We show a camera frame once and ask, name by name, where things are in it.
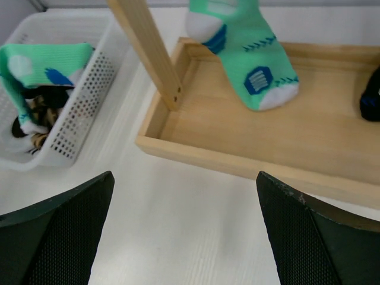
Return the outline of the green sock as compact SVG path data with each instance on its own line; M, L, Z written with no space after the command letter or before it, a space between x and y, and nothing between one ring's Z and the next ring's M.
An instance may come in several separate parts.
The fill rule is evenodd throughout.
M295 98L299 77L258 1L190 1L186 32L222 63L243 104L277 108Z
M93 53L89 43L1 46L1 85L14 104L21 130L47 133L33 118L23 92L41 86L73 87Z

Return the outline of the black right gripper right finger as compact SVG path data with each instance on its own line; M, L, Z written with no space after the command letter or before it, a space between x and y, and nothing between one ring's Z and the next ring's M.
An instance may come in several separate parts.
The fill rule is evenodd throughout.
M256 189L281 284L379 284L379 222L260 171Z

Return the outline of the black blue sport sock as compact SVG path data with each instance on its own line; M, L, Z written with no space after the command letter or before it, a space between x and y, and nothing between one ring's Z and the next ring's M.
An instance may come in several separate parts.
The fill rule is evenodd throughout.
M71 86L40 86L26 89L21 94L31 109L32 117L38 126L47 128L49 132L54 126L69 95L74 87Z

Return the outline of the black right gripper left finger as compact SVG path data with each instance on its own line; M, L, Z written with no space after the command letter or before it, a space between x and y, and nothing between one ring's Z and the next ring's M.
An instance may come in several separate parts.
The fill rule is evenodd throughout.
M83 184L1 216L1 284L88 284L115 179Z

